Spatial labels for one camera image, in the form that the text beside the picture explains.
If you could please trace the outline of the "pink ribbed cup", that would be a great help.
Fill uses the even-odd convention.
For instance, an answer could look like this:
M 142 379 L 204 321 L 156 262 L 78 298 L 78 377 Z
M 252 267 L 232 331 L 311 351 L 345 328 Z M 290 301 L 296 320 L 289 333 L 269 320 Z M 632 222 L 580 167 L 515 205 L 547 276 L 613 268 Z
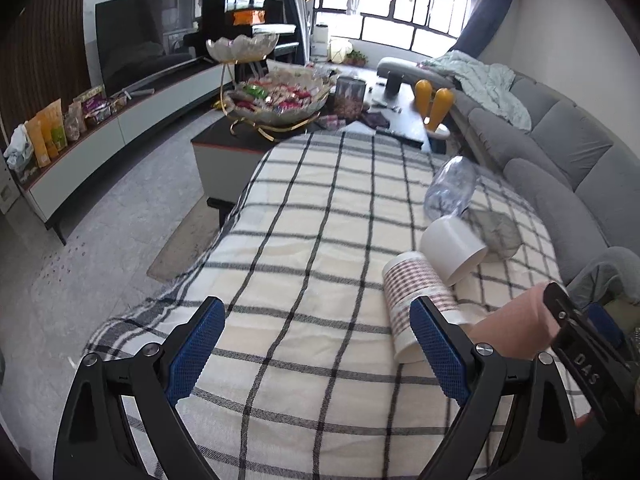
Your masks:
M 474 342 L 486 342 L 502 356 L 531 361 L 547 350 L 559 333 L 559 323 L 544 304 L 544 291 L 554 282 L 541 283 L 515 297 L 465 333 Z

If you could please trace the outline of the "white paper cup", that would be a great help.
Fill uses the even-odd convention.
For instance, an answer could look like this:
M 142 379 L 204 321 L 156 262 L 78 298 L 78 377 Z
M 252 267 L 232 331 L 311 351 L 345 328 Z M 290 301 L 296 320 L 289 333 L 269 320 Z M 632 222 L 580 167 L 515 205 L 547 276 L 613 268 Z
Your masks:
M 443 216 L 432 221 L 423 232 L 420 252 L 440 280 L 452 286 L 482 263 L 488 247 L 463 220 Z

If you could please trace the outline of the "red striped paper cup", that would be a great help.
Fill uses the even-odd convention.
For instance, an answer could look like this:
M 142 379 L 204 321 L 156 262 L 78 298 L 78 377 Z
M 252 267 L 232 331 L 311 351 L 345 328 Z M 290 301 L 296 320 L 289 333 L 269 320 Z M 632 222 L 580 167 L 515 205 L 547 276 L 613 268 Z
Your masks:
M 468 324 L 451 290 L 420 252 L 403 252 L 383 268 L 383 292 L 398 364 L 423 362 L 425 356 L 410 326 L 410 304 L 427 296 L 446 321 Z

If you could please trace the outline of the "grey crumpled plastic bag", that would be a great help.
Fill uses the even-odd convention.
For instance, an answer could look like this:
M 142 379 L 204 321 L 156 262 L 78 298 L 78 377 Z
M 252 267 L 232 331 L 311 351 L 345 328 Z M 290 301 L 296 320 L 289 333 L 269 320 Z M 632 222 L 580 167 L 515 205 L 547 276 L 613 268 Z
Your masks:
M 503 212 L 468 208 L 462 219 L 487 246 L 485 262 L 511 259 L 523 245 L 518 225 Z

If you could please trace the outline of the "grey sectional sofa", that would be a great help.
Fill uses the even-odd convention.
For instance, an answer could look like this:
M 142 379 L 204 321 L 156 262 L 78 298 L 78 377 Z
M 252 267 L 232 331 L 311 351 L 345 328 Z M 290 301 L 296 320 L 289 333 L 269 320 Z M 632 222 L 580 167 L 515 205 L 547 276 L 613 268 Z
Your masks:
M 639 159 L 608 128 L 566 96 L 517 74 L 510 92 L 532 125 L 518 130 L 467 96 L 457 81 L 400 58 L 378 76 L 398 93 L 428 80 L 456 102 L 446 119 L 462 152 L 504 177 L 544 222 L 561 278 L 575 304 L 639 302 Z

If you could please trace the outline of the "clear plastic bottle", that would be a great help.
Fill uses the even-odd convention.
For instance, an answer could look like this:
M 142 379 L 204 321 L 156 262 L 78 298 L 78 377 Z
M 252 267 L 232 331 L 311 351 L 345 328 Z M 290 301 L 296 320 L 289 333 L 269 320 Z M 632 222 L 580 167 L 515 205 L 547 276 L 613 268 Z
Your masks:
M 461 217 L 469 207 L 477 184 L 475 165 L 463 156 L 446 162 L 427 188 L 424 212 L 432 221 L 445 216 Z

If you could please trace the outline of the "checked white tablecloth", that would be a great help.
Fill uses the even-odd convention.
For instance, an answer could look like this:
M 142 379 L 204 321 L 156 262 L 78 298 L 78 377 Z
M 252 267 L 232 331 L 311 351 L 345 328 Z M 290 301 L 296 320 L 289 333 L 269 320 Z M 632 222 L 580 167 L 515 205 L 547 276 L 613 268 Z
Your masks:
M 442 156 L 316 132 L 258 162 L 221 234 L 160 296 L 88 342 L 126 358 L 214 296 L 226 325 L 178 412 L 223 479 L 413 479 L 457 405 L 394 358 L 382 272 L 419 245 Z

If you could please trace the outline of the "light green blanket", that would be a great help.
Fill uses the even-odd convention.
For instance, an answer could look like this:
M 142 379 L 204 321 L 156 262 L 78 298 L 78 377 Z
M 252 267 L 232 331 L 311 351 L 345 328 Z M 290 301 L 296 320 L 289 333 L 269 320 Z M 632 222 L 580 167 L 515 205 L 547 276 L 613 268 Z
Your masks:
M 459 50 L 446 52 L 439 58 L 427 58 L 421 65 L 457 81 L 469 98 L 515 128 L 525 131 L 532 128 L 528 109 L 511 91 L 515 73 L 510 67 L 500 63 L 485 64 Z

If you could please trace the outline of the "yellow rabbit ear stool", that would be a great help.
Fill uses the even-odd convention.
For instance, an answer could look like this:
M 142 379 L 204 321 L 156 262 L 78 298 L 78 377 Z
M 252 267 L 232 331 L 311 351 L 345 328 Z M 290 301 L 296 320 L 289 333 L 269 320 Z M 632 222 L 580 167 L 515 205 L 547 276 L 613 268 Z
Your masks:
M 448 88 L 435 90 L 427 79 L 420 79 L 413 90 L 414 105 L 423 120 L 426 134 L 431 139 L 446 141 L 450 130 L 444 125 L 444 119 L 454 106 L 454 92 Z

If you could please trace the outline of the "white tv cabinet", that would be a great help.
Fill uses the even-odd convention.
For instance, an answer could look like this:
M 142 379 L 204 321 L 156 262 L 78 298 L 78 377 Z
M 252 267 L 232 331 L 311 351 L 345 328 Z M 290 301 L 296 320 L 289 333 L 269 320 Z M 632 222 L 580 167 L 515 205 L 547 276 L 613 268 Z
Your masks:
M 130 84 L 125 88 L 130 98 L 124 108 L 66 148 L 27 185 L 23 191 L 27 203 L 44 227 L 65 243 L 60 221 L 75 192 L 134 141 L 209 101 L 230 81 L 222 65 L 195 60 Z

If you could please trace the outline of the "dark blue right curtain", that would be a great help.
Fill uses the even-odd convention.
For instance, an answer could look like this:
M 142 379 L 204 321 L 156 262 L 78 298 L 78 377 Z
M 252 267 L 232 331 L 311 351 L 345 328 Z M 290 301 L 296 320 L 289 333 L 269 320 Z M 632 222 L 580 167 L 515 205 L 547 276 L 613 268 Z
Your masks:
M 486 49 L 508 14 L 513 0 L 475 0 L 469 21 L 450 48 L 472 58 L 478 58 Z

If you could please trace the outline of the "dark coffee table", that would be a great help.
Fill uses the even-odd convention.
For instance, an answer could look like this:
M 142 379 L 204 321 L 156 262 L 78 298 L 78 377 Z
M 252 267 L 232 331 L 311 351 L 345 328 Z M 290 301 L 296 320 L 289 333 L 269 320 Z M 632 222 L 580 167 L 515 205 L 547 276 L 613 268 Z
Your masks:
M 390 130 L 423 141 L 423 151 L 439 153 L 436 141 L 427 136 L 423 120 L 414 105 L 413 85 L 397 78 L 388 79 L 368 68 L 349 68 L 328 64 L 328 70 L 354 76 L 367 83 L 366 102 L 390 122 Z M 247 124 L 235 125 L 223 117 L 191 141 L 196 166 L 203 185 L 206 204 L 218 211 L 222 226 L 239 201 L 262 155 L 273 143 Z

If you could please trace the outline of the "orange snack bag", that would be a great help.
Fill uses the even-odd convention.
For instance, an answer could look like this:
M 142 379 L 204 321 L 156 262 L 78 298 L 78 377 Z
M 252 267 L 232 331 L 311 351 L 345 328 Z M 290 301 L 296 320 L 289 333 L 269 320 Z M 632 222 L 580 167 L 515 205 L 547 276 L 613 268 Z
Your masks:
M 26 122 L 39 168 L 46 168 L 67 148 L 62 101 L 56 100 Z

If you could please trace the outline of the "glass snack jar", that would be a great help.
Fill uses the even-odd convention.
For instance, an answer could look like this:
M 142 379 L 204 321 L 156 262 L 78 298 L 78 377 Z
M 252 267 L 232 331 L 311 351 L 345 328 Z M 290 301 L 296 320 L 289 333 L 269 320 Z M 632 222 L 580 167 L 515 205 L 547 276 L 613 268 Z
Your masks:
M 363 108 L 367 84 L 364 80 L 352 76 L 339 76 L 333 98 L 334 114 L 341 119 L 357 119 Z

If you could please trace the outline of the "snack filled fruit tray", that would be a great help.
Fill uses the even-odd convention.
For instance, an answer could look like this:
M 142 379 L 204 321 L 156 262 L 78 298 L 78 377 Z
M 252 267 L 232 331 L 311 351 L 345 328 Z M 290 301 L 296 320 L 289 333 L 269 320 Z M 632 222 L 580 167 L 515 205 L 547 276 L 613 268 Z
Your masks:
M 252 124 L 291 127 L 318 114 L 332 88 L 330 77 L 312 68 L 274 64 L 246 76 L 222 94 L 224 111 Z

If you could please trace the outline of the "black television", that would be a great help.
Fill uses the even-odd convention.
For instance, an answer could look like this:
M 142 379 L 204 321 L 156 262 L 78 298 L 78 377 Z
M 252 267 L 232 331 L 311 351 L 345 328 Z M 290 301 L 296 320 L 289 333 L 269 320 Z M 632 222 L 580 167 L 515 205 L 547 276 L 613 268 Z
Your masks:
M 195 58 L 195 0 L 108 0 L 96 5 L 96 47 L 107 94 Z

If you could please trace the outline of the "white upper tray bowl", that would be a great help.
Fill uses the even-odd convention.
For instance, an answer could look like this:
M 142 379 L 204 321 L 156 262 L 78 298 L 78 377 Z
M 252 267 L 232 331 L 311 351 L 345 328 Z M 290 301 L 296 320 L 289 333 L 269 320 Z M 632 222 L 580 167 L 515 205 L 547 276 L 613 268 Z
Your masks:
M 205 45 L 209 56 L 215 61 L 235 64 L 263 60 L 274 50 L 278 40 L 276 34 L 258 34 L 255 37 L 240 35 L 234 39 L 207 39 Z

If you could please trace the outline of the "black piano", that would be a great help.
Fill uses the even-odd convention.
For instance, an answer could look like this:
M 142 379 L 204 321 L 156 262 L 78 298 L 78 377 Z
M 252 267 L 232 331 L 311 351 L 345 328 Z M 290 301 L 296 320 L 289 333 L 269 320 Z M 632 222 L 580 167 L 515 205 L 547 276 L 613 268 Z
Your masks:
M 281 0 L 202 0 L 201 16 L 196 24 L 196 31 L 186 34 L 182 40 L 183 47 L 196 58 L 204 56 L 214 60 L 206 50 L 207 39 L 276 34 L 278 43 L 266 58 L 294 62 L 295 26 L 288 24 Z

